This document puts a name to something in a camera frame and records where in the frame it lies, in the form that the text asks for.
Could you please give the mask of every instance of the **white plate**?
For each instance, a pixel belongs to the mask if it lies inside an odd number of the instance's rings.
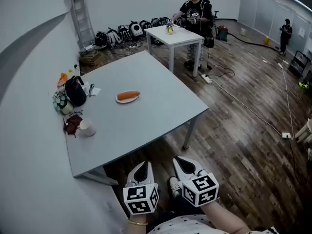
[[[136,97],[129,98],[129,99],[119,100],[119,99],[117,99],[117,97],[118,97],[118,95],[117,95],[117,96],[116,96],[116,101],[117,101],[118,103],[129,103],[129,102],[131,102],[131,101],[136,100],[139,96],[140,96],[140,95],[138,95],[138,96],[136,96]]]
[[[174,35],[174,34],[175,34],[175,31],[173,31],[172,34],[170,34],[170,33],[166,30],[166,34],[167,34],[167,35]]]

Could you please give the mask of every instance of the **bracelet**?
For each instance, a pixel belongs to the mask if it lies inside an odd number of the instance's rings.
[[[146,222],[146,223],[137,223],[137,222],[131,221],[130,219],[128,219],[128,222],[130,224],[139,225],[139,226],[147,226],[148,225],[148,222]]]

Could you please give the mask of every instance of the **black kettle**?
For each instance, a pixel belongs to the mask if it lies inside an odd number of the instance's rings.
[[[84,84],[80,76],[73,76],[65,83],[65,90],[73,105],[81,106],[86,102],[87,96],[77,79]]]

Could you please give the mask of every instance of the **ladder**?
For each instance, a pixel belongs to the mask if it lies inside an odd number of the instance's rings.
[[[73,21],[77,35],[79,37],[79,46],[85,50],[95,44],[95,35],[91,25],[88,8],[85,0],[71,0],[73,8]]]

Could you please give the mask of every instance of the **white table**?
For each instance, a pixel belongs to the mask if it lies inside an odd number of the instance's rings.
[[[152,54],[151,37],[155,37],[163,42],[169,48],[169,70],[174,72],[175,47],[180,47],[189,44],[197,44],[195,55],[195,66],[193,70],[193,77],[197,76],[197,69],[199,66],[200,48],[202,36],[188,31],[179,26],[174,27],[174,34],[169,35],[166,31],[166,26],[159,26],[155,28],[146,29],[146,37],[148,43],[148,51]]]
[[[101,88],[88,97],[82,118],[97,128],[91,137],[80,130],[66,134],[68,155],[74,177],[91,179],[94,170],[129,154],[190,121],[184,141],[188,148],[199,116],[208,107],[176,76],[146,51],[114,61],[82,76],[83,81]],[[118,93],[137,90],[141,95],[128,104],[116,102]]]

